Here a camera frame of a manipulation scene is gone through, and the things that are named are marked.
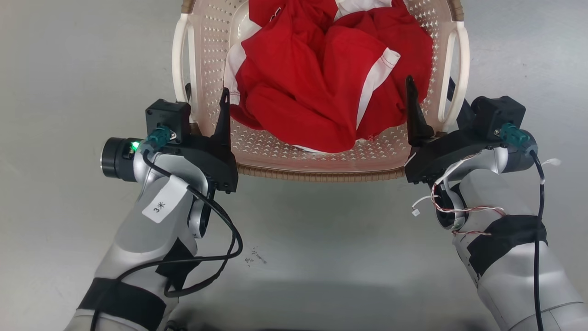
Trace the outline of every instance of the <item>plastic basket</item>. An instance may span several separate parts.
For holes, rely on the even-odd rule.
[[[460,0],[405,0],[409,12],[433,38],[433,71],[422,103],[427,123],[447,131],[457,119],[469,75],[469,42]],[[183,49],[188,40],[192,86],[192,119],[204,135],[214,131],[229,48],[239,41],[240,23],[249,15],[247,0],[185,0],[172,49],[173,85],[178,101],[186,101]],[[446,97],[455,39],[459,42],[459,75],[449,110]],[[390,128],[372,141],[358,141],[338,154],[302,151],[266,131],[231,123],[232,151],[239,172],[259,177],[302,181],[372,181],[404,176],[410,153],[406,126]]]

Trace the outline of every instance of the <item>robotic arm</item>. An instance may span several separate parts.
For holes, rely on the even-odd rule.
[[[542,175],[533,137],[519,130],[525,108],[509,97],[464,102],[459,130],[434,137],[412,78],[406,83],[413,147],[406,178],[431,188],[437,219],[453,232],[458,256],[500,329],[588,329],[588,309],[547,246],[542,210],[534,216],[500,176],[533,164]],[[238,231],[213,200],[217,190],[235,192],[238,182],[227,90],[213,136],[191,135],[189,113],[186,103],[159,100],[146,110],[147,139],[107,141],[104,174],[139,182],[142,191],[67,331],[162,329],[179,296],[211,284],[241,252]],[[233,240],[226,255],[197,256],[195,239],[205,234],[211,211]],[[219,271],[184,289],[188,273],[210,260],[223,261]]]

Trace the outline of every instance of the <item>white fabric trim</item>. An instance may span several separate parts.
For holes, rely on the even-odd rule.
[[[384,49],[382,56],[377,59],[376,63],[373,64],[372,69],[368,72],[366,80],[363,83],[362,95],[359,98],[358,121],[356,128],[359,128],[359,123],[361,123],[363,116],[366,113],[373,92],[384,83],[384,80],[390,75],[399,59],[400,54],[386,48]]]
[[[247,55],[241,45],[241,42],[254,35],[261,29],[259,25],[249,19],[249,15],[245,16],[243,21],[239,24],[239,42],[233,45],[226,55],[225,64],[225,76],[223,78],[223,84],[229,89],[229,103],[232,105],[238,105],[241,96],[237,86],[237,79],[235,76],[239,71]]]
[[[339,8],[337,15],[335,15],[335,21],[354,12],[392,7],[392,0],[335,0],[335,2]]]

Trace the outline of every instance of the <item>green led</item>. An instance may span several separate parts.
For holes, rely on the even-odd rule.
[[[140,144],[139,141],[133,141],[131,143],[131,149],[134,150],[134,151],[137,151],[137,148],[139,148],[139,144]]]

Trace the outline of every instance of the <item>white handle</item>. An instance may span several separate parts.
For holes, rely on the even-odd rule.
[[[443,132],[447,132],[449,127],[457,120],[459,111],[462,109],[463,100],[466,98],[467,81],[470,76],[470,42],[467,37],[467,31],[463,22],[455,22],[455,24],[456,28],[452,33],[457,36],[457,42],[459,43],[459,75],[455,81],[455,91],[453,92],[453,99],[447,115],[445,115],[445,109],[439,110],[439,121],[443,123]],[[447,96],[449,76],[451,72],[451,56],[449,56],[449,54],[452,51],[453,43],[451,42],[447,48],[448,59],[445,63],[445,75],[441,94],[442,98]]]
[[[176,100],[188,102],[183,79],[183,48],[188,30],[188,14],[182,14],[176,25],[176,32],[173,35],[172,44],[172,78],[173,90],[176,93]]]

